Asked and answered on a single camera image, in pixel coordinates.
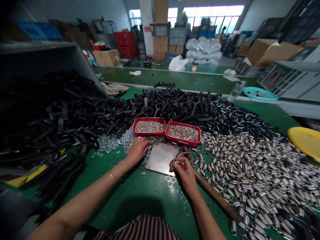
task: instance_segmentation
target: person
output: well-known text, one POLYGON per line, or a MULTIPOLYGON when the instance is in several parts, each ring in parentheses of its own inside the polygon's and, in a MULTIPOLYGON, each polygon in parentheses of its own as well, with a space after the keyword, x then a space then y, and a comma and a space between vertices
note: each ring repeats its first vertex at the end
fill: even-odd
POLYGON ((226 29, 227 29, 227 27, 224 26, 223 29, 222 29, 222 32, 220 33, 220 38, 219 38, 219 40, 220 40, 220 44, 221 44, 221 45, 222 45, 222 43, 223 43, 224 30, 226 30, 226 29))
MULTIPOLYGON (((146 138, 137 138, 133 142, 124 160, 51 215, 31 233, 28 239, 73 239, 80 227, 86 223, 116 183, 143 158, 150 144, 151 142, 146 138)), ((202 239, 226 240, 200 194, 189 160, 185 157, 179 159, 181 163, 173 163, 170 171, 176 171, 178 173, 182 185, 192 201, 194 216, 199 226, 202 239)), ((141 215, 138 216, 136 220, 129 222, 104 239, 167 238, 179 239, 168 224, 161 218, 141 215)))

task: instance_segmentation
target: striped clothing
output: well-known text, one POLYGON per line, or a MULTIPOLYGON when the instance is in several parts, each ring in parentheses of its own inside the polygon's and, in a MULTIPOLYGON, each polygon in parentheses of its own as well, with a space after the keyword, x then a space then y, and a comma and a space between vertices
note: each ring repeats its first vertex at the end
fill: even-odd
POLYGON ((94 240, 179 240, 169 225, 158 217, 140 215, 113 233, 103 231, 94 240))

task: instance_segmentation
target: hand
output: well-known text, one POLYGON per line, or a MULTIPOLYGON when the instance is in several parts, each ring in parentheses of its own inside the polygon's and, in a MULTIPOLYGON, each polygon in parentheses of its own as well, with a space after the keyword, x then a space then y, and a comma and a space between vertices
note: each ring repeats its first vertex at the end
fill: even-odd
POLYGON ((148 139, 141 137, 133 141, 125 159, 130 168, 135 166, 141 160, 141 158, 143 158, 150 144, 151 142, 148 139))
POLYGON ((175 160, 178 159, 181 160, 181 163, 173 163, 173 167, 170 168, 170 172, 175 170, 178 172, 184 189, 191 199, 194 200, 200 195, 200 192, 197 186, 196 177, 194 176, 193 167, 186 157, 176 158, 175 160))

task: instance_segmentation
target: metal plate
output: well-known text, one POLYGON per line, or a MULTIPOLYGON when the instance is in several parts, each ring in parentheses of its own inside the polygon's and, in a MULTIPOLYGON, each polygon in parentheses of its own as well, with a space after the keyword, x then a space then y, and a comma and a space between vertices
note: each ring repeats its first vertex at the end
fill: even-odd
POLYGON ((169 164, 178 153, 179 148, 169 144, 155 142, 146 169, 174 177, 175 174, 169 172, 169 164))

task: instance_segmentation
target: water bottle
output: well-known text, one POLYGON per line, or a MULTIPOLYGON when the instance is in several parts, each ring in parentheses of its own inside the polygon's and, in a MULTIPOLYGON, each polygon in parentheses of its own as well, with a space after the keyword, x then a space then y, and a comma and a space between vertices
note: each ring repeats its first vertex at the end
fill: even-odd
POLYGON ((234 87, 230 95, 228 96, 228 101, 233 102, 240 95, 240 93, 242 92, 242 90, 245 88, 246 85, 247 85, 246 81, 240 80, 236 84, 236 86, 234 87))

